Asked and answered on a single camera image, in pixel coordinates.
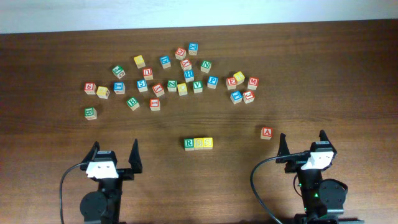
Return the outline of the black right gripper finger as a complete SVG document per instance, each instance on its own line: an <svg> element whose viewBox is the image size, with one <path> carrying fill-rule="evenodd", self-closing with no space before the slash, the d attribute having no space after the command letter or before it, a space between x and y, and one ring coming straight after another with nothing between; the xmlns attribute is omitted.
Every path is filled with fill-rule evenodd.
<svg viewBox="0 0 398 224"><path fill-rule="evenodd" d="M320 142L322 143L329 143L329 139L326 135L326 132L324 130L320 130L319 132L319 138L320 138Z"/></svg>
<svg viewBox="0 0 398 224"><path fill-rule="evenodd" d="M279 149L277 152L278 161L283 161L285 156L290 155L289 148L287 146L287 141L285 139L286 135L284 133L280 134L279 138Z"/></svg>

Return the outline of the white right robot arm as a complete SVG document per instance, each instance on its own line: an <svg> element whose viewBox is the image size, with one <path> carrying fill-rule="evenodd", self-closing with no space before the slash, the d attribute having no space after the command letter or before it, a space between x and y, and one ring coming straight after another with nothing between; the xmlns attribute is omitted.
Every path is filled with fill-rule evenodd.
<svg viewBox="0 0 398 224"><path fill-rule="evenodd" d="M344 213L343 204L348 186L339 180L324 179L322 172L332 166L337 151L329 141L326 132L320 131L319 141L311 144L310 149L291 154L285 139L280 135L276 160L285 164L285 173L297 175L304 206L304 214L296 214L295 223L338 223L338 217Z"/></svg>

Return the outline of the yellow S block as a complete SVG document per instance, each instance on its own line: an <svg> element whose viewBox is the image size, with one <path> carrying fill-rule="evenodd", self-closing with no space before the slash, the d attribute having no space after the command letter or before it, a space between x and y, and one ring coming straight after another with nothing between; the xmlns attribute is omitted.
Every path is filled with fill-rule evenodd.
<svg viewBox="0 0 398 224"><path fill-rule="evenodd" d="M203 138L203 149L213 149L213 138Z"/></svg>
<svg viewBox="0 0 398 224"><path fill-rule="evenodd" d="M194 138L193 139L194 150L203 149L203 138Z"/></svg>

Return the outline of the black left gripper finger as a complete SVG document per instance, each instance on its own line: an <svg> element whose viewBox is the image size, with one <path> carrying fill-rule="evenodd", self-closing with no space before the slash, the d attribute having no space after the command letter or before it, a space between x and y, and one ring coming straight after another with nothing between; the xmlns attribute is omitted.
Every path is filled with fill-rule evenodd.
<svg viewBox="0 0 398 224"><path fill-rule="evenodd" d="M100 150L98 141L95 141L92 148L89 150L87 155L84 157L83 162L91 162L94 160L96 153Z"/></svg>
<svg viewBox="0 0 398 224"><path fill-rule="evenodd" d="M132 170L142 170L142 161L139 154L138 140L135 139L128 159Z"/></svg>

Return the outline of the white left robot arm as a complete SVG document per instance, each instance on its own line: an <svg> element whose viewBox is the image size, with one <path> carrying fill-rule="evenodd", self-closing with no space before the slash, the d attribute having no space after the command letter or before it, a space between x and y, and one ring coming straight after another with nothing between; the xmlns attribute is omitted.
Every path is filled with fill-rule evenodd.
<svg viewBox="0 0 398 224"><path fill-rule="evenodd" d="M129 155L130 168L118 168L117 163L115 152L101 151L97 141L82 160L80 170L98 183L98 189L87 193L80 203L85 223L119 223L123 182L133 181L143 170L138 140Z"/></svg>

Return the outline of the green R block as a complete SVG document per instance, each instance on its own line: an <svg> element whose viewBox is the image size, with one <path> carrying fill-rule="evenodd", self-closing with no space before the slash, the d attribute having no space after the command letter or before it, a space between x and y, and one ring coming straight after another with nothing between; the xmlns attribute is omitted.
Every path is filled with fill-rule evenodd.
<svg viewBox="0 0 398 224"><path fill-rule="evenodd" d="M183 145L186 151L193 151L195 149L193 138L184 139Z"/></svg>

